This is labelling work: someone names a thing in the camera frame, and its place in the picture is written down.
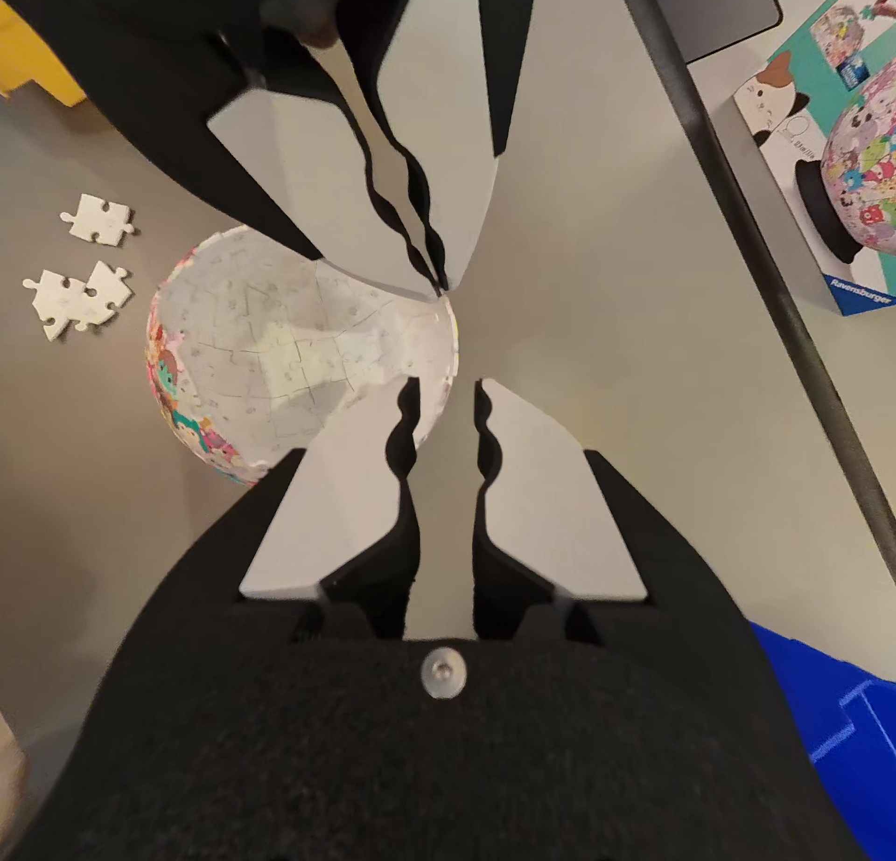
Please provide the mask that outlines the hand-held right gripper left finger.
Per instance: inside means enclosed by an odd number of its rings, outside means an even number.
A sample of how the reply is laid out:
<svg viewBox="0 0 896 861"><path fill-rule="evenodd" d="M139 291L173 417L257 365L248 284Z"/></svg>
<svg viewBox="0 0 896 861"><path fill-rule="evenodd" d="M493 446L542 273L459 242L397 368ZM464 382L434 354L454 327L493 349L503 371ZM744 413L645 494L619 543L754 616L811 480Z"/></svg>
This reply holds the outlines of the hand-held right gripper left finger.
<svg viewBox="0 0 896 861"><path fill-rule="evenodd" d="M420 380L397 376L330 417L288 484L242 597L350 605L379 638L403 637L420 568L408 484L420 409Z"/></svg>

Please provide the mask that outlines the yellow plastic bin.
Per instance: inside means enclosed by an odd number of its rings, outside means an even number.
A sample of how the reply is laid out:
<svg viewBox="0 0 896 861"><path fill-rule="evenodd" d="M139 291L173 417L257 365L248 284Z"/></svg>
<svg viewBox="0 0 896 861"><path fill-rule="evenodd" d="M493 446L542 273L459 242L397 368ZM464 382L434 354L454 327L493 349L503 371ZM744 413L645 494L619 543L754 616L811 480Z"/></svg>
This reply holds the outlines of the yellow plastic bin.
<svg viewBox="0 0 896 861"><path fill-rule="evenodd" d="M72 108L87 96L40 36L1 1L1 96L4 99L34 83L63 106Z"/></svg>

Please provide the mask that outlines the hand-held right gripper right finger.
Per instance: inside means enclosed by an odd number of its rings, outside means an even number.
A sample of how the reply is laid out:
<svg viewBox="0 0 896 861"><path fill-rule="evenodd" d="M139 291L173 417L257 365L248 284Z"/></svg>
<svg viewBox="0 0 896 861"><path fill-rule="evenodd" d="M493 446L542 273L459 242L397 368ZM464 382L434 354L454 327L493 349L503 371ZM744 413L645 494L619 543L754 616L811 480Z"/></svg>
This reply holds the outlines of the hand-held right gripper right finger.
<svg viewBox="0 0 896 861"><path fill-rule="evenodd" d="M494 378L476 382L476 637L510 640L530 609L642 603L648 591L586 452Z"/></svg>

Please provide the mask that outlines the grey laptop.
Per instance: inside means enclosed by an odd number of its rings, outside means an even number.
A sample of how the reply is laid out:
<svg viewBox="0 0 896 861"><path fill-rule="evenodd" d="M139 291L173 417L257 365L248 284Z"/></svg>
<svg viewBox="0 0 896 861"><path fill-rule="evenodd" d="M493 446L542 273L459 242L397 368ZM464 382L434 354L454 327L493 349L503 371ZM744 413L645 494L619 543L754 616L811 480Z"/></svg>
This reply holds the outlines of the grey laptop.
<svg viewBox="0 0 896 861"><path fill-rule="evenodd" d="M686 64L703 60L783 20L778 0L655 0Z"/></svg>

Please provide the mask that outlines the white puzzle piece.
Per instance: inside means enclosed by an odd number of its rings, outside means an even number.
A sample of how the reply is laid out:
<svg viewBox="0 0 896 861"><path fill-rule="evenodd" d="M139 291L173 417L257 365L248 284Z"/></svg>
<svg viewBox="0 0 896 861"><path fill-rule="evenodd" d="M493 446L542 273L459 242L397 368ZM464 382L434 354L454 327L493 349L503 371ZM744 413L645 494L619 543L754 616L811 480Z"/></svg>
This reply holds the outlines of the white puzzle piece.
<svg viewBox="0 0 896 861"><path fill-rule="evenodd" d="M58 217L68 226L73 237L108 247L119 247L125 237L134 236L137 232L129 206L88 193L80 195L74 213L63 211Z"/></svg>
<svg viewBox="0 0 896 861"><path fill-rule="evenodd" d="M56 340L74 321L80 321L86 284L76 278L43 270L39 281L25 279L23 288L34 292L31 302L48 340Z"/></svg>
<svg viewBox="0 0 896 861"><path fill-rule="evenodd" d="M103 261L95 263L73 318L77 332L103 326L118 315L133 295L126 282L129 276L130 272L122 267L112 268Z"/></svg>

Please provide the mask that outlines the colourful puzzle ball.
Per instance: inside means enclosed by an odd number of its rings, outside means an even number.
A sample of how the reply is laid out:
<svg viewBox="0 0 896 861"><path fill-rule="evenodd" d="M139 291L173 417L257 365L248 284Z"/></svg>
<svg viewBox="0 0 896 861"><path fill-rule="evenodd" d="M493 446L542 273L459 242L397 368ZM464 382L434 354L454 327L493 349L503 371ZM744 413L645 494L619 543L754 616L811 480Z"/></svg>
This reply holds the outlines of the colourful puzzle ball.
<svg viewBox="0 0 896 861"><path fill-rule="evenodd" d="M399 375L420 380L419 447L460 362L447 298L407 299L247 226L211 235L151 301L145 360L177 439L253 486L332 414Z"/></svg>

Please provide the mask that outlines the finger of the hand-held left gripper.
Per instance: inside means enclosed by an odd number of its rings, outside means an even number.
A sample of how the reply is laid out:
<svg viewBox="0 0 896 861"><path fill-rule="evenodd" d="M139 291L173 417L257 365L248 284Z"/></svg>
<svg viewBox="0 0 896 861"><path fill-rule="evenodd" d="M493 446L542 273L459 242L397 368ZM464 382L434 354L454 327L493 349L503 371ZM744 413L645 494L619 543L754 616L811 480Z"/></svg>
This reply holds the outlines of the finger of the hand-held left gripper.
<svg viewBox="0 0 896 861"><path fill-rule="evenodd" d="M420 218L448 292L476 249L497 175L479 0L383 0L375 87L423 180Z"/></svg>
<svg viewBox="0 0 896 861"><path fill-rule="evenodd" d="M402 222L377 212L364 148L340 106L252 87L206 126L334 269L395 295L437 297Z"/></svg>

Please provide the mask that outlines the blue plastic bin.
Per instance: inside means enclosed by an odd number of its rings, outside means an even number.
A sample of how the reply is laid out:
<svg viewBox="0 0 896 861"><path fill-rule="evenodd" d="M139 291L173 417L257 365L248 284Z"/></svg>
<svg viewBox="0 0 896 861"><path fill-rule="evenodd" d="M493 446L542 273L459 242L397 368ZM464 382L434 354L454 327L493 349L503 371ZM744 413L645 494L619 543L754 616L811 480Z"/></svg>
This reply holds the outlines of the blue plastic bin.
<svg viewBox="0 0 896 861"><path fill-rule="evenodd" d="M860 847L895 858L895 684L753 624L810 761Z"/></svg>

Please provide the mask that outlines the puzzle ball cardboard box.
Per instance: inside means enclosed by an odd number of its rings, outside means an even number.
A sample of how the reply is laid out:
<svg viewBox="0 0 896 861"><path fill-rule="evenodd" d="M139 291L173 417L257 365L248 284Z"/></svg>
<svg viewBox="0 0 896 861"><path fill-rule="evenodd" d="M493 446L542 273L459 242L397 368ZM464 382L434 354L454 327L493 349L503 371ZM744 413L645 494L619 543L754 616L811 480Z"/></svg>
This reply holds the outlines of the puzzle ball cardboard box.
<svg viewBox="0 0 896 861"><path fill-rule="evenodd" d="M894 0L824 1L732 100L839 314L894 307Z"/></svg>

